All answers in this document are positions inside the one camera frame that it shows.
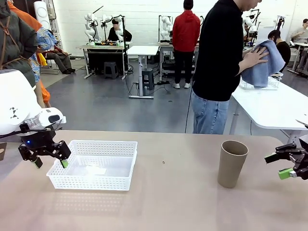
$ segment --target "brown paper cup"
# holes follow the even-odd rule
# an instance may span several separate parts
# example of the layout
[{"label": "brown paper cup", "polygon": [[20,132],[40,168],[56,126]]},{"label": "brown paper cup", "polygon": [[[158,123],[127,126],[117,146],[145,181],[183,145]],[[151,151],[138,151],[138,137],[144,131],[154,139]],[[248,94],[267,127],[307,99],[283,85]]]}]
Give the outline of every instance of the brown paper cup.
[{"label": "brown paper cup", "polygon": [[0,161],[4,159],[6,144],[7,143],[0,143]]},{"label": "brown paper cup", "polygon": [[248,148],[237,141],[225,141],[221,145],[218,183],[234,188],[248,154]]}]

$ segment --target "blue jeans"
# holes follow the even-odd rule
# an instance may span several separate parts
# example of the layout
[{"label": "blue jeans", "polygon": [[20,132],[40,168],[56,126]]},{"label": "blue jeans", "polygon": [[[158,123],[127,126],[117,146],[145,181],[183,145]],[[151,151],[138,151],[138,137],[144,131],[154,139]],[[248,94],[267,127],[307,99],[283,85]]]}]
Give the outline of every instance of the blue jeans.
[{"label": "blue jeans", "polygon": [[205,100],[192,93],[194,112],[194,134],[222,135],[227,121],[229,101],[216,102]]}]

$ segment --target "person in red hoodie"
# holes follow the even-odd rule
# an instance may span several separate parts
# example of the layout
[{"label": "person in red hoodie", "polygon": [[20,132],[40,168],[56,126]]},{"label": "person in red hoodie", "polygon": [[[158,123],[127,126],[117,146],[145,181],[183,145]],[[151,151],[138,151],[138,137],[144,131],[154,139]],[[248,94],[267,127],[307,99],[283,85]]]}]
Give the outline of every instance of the person in red hoodie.
[{"label": "person in red hoodie", "polygon": [[175,83],[180,89],[183,63],[185,64],[185,87],[191,87],[193,54],[200,35],[200,19],[192,12],[193,0],[184,0],[184,13],[178,16],[173,25],[173,47],[175,59]]}]

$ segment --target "white plastic basket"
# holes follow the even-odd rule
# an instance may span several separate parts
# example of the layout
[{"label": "white plastic basket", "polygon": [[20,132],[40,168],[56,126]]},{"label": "white plastic basket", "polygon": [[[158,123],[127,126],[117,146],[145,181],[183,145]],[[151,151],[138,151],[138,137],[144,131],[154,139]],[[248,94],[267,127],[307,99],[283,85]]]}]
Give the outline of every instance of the white plastic basket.
[{"label": "white plastic basket", "polygon": [[266,88],[255,88],[253,85],[246,83],[241,77],[240,87],[245,90],[277,90],[282,77],[283,73],[281,72],[269,76],[269,84]]},{"label": "white plastic basket", "polygon": [[128,191],[137,142],[71,141],[68,167],[56,160],[48,176],[56,189]]}]

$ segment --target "white sneakers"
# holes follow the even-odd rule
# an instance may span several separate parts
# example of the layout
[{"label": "white sneakers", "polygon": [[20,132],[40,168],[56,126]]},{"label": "white sneakers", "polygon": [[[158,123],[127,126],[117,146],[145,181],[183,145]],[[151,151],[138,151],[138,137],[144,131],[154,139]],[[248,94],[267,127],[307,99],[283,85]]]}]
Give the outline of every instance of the white sneakers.
[{"label": "white sneakers", "polygon": [[184,88],[185,88],[185,89],[189,89],[189,88],[191,88],[191,84],[190,84],[190,83],[185,83]]},{"label": "white sneakers", "polygon": [[173,83],[173,87],[175,89],[180,89],[181,88],[179,83]]},{"label": "white sneakers", "polygon": [[[180,89],[181,88],[179,83],[173,83],[173,87],[175,89]],[[191,87],[190,83],[185,83],[185,86],[184,86],[185,89],[189,89],[190,87]]]}]

